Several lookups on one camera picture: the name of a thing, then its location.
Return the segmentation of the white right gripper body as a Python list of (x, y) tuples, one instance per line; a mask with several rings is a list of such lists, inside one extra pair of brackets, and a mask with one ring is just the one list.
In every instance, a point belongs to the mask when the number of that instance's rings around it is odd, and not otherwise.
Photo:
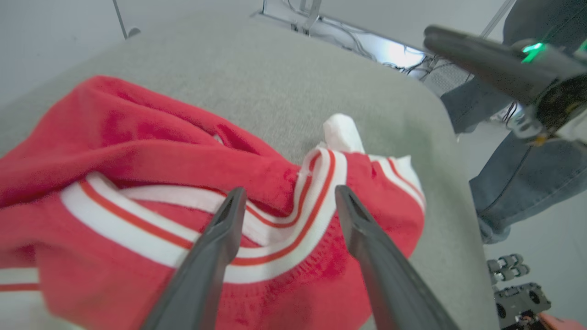
[(571, 55), (547, 43), (519, 44), (522, 63), (553, 73), (555, 79), (533, 103), (519, 103), (509, 129), (533, 146), (562, 140), (587, 146), (587, 39)]

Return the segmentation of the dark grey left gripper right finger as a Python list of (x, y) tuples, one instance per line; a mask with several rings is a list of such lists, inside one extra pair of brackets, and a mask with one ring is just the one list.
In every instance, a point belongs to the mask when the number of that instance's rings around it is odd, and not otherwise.
[(459, 330), (390, 236), (346, 185), (336, 209), (348, 252), (358, 261), (377, 330)]

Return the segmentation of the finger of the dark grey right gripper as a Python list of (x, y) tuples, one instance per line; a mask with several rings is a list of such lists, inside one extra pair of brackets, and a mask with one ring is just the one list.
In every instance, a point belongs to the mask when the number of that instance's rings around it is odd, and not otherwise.
[(523, 39), (507, 46), (430, 25), (424, 29), (424, 46), (522, 103), (533, 103), (551, 85), (549, 71), (526, 62), (530, 51), (541, 47), (533, 39)]

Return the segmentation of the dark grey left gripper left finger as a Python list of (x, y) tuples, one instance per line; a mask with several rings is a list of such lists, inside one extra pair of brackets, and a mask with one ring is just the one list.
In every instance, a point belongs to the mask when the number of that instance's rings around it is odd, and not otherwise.
[(245, 188), (228, 193), (141, 330), (215, 330), (226, 268), (241, 243), (246, 202)]

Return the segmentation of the red and white basketball jersey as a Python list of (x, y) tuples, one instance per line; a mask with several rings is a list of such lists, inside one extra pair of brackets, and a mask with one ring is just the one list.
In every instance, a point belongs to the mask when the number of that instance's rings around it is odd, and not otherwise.
[(0, 158), (0, 330), (138, 330), (228, 192), (248, 196), (217, 330), (358, 330), (371, 315), (335, 187), (405, 256), (426, 200), (410, 157), (311, 150), (112, 77), (76, 86)]

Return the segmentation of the person leg in blue jeans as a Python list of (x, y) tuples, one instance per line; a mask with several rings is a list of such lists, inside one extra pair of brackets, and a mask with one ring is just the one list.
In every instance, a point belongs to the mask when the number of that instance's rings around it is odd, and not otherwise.
[[(572, 55), (587, 39), (587, 0), (516, 0), (504, 21), (503, 44), (534, 39)], [(477, 77), (441, 100), (454, 132), (470, 133), (512, 99)]]
[(533, 146), (510, 133), (470, 188), (482, 242), (503, 242), (513, 224), (587, 190), (587, 144)]

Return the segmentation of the small grey jointed device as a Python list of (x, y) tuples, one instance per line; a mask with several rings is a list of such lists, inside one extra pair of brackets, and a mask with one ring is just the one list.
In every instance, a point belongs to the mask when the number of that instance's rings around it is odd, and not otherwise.
[(520, 253), (489, 259), (486, 261), (486, 265), (493, 286), (501, 281), (511, 281), (526, 276), (531, 271), (530, 267), (524, 263), (524, 258)]

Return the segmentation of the grey boxy device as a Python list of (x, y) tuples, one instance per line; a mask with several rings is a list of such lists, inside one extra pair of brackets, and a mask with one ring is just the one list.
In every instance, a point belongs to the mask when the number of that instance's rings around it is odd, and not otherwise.
[(542, 287), (530, 282), (493, 293), (500, 330), (549, 330), (540, 313), (552, 307)]

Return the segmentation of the orange object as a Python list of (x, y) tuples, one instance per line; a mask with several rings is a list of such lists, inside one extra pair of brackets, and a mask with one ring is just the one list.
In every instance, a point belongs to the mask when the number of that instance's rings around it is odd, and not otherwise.
[(545, 330), (587, 330), (587, 327), (573, 319), (557, 318), (547, 313), (540, 313), (539, 317)]

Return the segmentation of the grey fabric sofa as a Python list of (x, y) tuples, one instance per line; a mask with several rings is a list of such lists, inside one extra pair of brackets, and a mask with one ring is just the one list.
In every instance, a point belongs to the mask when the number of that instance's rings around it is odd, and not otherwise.
[(427, 200), (410, 261), (461, 330), (498, 330), (463, 152), (442, 102), (421, 82), (307, 36), (213, 5), (142, 32), (0, 106), (0, 156), (76, 84), (119, 77), (212, 111), (294, 163), (335, 113), (353, 117), (365, 149), (411, 155)]

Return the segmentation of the thin metal pole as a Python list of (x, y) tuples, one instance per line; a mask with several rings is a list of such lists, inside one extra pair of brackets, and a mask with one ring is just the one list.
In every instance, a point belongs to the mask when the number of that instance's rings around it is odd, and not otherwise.
[(124, 40), (127, 40), (128, 38), (132, 38), (132, 37), (140, 34), (141, 33), (141, 30), (138, 27), (130, 27), (130, 29), (127, 29), (125, 27), (125, 23), (124, 23), (124, 20), (123, 20), (123, 15), (122, 15), (122, 13), (120, 11), (118, 1), (117, 0), (112, 0), (112, 2), (113, 2), (113, 6), (114, 6), (114, 9), (115, 9), (115, 13), (116, 13), (117, 19), (118, 19), (119, 24), (120, 24), (120, 29), (122, 30), (122, 34), (123, 34)]

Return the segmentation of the metal frame stand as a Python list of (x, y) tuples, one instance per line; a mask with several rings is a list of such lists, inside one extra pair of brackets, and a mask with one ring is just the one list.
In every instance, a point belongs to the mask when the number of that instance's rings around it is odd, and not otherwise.
[(424, 48), (430, 25), (501, 40), (516, 0), (260, 0), (254, 16), (334, 44), (425, 84), (452, 88), (472, 78)]

